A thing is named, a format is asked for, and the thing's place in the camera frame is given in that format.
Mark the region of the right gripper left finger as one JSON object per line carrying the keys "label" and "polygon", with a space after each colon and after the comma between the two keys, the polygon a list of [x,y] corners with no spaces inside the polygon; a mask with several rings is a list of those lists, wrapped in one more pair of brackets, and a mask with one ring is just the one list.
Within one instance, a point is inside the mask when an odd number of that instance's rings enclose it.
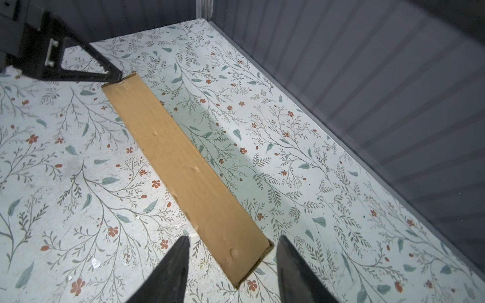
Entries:
{"label": "right gripper left finger", "polygon": [[188,236],[181,236],[127,303],[183,302],[189,272]]}

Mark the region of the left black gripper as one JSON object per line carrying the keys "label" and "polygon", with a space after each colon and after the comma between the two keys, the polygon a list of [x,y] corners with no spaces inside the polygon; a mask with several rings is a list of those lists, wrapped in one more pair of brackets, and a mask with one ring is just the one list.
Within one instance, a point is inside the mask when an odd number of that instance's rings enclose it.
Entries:
{"label": "left black gripper", "polygon": [[1,1],[1,73],[9,66],[56,82],[117,83],[123,77],[59,16],[31,1]]}

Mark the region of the brown cardboard box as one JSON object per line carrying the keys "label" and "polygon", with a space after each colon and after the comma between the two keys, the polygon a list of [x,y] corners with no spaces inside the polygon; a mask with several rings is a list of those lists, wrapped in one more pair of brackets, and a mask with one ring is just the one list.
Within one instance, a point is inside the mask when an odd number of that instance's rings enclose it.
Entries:
{"label": "brown cardboard box", "polygon": [[133,74],[102,86],[131,136],[235,289],[273,244],[149,87]]}

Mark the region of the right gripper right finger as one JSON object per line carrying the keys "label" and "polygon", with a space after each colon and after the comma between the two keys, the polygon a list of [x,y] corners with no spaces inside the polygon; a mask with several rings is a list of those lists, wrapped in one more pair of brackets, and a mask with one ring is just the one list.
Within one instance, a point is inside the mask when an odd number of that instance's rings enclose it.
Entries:
{"label": "right gripper right finger", "polygon": [[285,236],[279,239],[276,259],[282,302],[338,303]]}

